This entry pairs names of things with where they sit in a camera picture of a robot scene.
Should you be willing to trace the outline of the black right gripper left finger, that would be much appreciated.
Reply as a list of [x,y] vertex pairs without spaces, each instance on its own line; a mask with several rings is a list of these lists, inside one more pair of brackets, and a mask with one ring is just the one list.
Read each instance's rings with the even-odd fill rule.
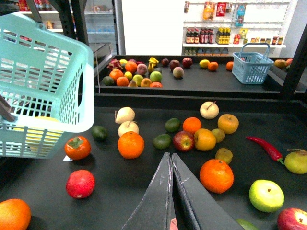
[[169,230],[172,210],[173,166],[170,153],[164,153],[140,203],[123,230]]

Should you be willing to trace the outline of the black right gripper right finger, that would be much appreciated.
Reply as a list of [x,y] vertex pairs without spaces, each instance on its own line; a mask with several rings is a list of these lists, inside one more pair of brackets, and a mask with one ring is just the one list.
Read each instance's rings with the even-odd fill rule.
[[171,156],[174,172],[175,204],[188,230],[241,230],[215,201],[178,154]]

